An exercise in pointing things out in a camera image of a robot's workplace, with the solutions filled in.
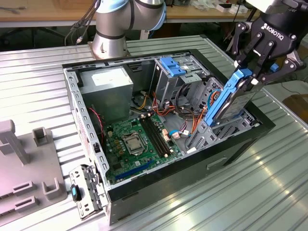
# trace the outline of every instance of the ram slot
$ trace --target ram slot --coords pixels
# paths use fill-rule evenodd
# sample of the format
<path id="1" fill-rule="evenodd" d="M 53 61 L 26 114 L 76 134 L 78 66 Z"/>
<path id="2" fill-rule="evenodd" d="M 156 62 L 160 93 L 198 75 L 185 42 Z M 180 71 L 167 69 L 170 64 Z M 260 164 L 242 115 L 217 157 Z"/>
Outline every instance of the ram slot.
<path id="1" fill-rule="evenodd" d="M 152 120 L 150 118 L 141 119 L 140 123 L 149 137 L 152 145 L 158 152 L 159 157 L 165 157 L 166 154 L 170 154 L 170 150 L 168 149 L 165 141 L 159 134 L 159 132 L 156 130 L 155 125 L 153 124 Z"/>

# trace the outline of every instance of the motherboard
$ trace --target motherboard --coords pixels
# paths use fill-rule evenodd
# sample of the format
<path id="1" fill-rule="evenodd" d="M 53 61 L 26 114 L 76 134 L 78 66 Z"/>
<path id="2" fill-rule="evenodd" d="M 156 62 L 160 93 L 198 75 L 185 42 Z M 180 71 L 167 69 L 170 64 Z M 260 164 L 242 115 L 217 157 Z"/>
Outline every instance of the motherboard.
<path id="1" fill-rule="evenodd" d="M 106 173 L 111 184 L 174 161 L 182 153 L 157 115 L 121 121 L 105 128 Z"/>

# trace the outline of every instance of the wooden table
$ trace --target wooden table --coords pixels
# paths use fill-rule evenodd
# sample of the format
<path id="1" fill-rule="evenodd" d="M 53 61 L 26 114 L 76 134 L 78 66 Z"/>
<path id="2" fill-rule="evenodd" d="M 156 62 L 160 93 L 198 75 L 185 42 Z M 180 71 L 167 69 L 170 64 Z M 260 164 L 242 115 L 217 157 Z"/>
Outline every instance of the wooden table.
<path id="1" fill-rule="evenodd" d="M 63 10 L 55 0 L 0 0 L 0 6 L 27 7 L 20 14 L 0 10 L 0 27 L 70 26 L 87 11 L 87 9 Z M 235 21 L 246 19 L 249 13 L 238 14 Z M 173 6 L 167 7 L 166 23 L 230 22 L 234 16 L 216 9 L 201 11 L 193 6 Z"/>

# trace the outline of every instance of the yellow wire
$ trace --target yellow wire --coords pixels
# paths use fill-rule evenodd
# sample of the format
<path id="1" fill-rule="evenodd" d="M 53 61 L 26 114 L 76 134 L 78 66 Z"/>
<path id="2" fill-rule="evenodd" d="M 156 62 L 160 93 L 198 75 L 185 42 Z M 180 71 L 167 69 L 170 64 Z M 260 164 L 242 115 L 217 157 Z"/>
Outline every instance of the yellow wire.
<path id="1" fill-rule="evenodd" d="M 140 109 L 145 107 L 145 103 L 146 103 L 146 98 L 147 97 L 148 97 L 147 95 L 144 96 L 143 104 L 140 107 L 137 108 L 138 110 L 140 110 Z"/>

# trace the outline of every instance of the gray plastic holder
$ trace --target gray plastic holder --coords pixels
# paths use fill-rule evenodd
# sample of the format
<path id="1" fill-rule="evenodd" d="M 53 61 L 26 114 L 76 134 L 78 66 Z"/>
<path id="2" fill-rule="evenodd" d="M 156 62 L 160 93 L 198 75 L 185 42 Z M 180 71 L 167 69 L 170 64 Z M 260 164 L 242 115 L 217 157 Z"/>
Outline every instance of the gray plastic holder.
<path id="1" fill-rule="evenodd" d="M 0 226 L 67 197 L 52 133 L 37 128 L 16 137 L 0 122 Z"/>

